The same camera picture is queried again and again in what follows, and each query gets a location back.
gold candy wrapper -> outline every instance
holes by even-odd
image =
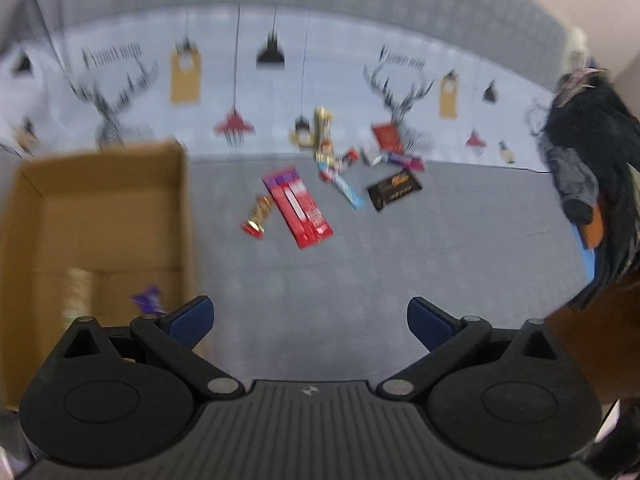
[[[273,200],[268,196],[259,196],[255,200],[254,208],[251,210],[249,219],[242,224],[242,230],[251,236],[261,239],[264,236],[262,225],[273,209]]]

purple candy wrapper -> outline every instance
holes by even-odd
[[[134,294],[131,299],[142,314],[166,314],[162,305],[162,292],[157,285],[150,286],[145,292]]]

brown wooden surface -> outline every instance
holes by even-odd
[[[546,319],[602,403],[640,397],[640,285],[634,281],[611,286],[583,312],[562,307]]]

deer illustration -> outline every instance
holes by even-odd
[[[407,96],[402,99],[402,101],[398,102],[394,99],[394,94],[388,87],[389,78],[386,78],[384,84],[380,84],[380,81],[378,81],[378,74],[383,69],[384,65],[384,63],[380,64],[370,75],[367,71],[367,67],[365,66],[362,73],[364,74],[364,79],[366,79],[371,89],[376,94],[381,95],[384,99],[385,107],[391,111],[391,124],[398,130],[398,135],[404,143],[407,152],[412,152],[415,149],[415,145],[418,138],[421,136],[421,133],[409,128],[404,123],[404,116],[411,111],[411,108],[414,107],[416,101],[423,99],[429,93],[434,81],[431,81],[431,84],[427,87],[427,81],[424,77],[424,73],[420,71],[420,88],[416,88],[415,83],[413,83]]]
[[[142,137],[140,129],[123,126],[118,120],[118,114],[129,107],[132,97],[146,91],[158,78],[159,68],[157,61],[154,62],[150,71],[140,61],[138,61],[138,66],[142,74],[134,83],[127,73],[127,86],[120,91],[120,97],[115,104],[110,104],[105,99],[97,81],[94,81],[91,89],[84,85],[76,87],[71,84],[71,89],[76,94],[76,97],[81,101],[93,103],[98,113],[102,116],[102,124],[96,132],[96,142],[100,149],[108,146],[123,146],[126,139]]]

silver screw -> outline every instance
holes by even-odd
[[[231,377],[218,377],[207,383],[207,388],[212,394],[232,394],[240,387],[240,383]]]
[[[414,390],[414,385],[404,379],[389,379],[382,384],[382,389],[389,395],[402,397]]]

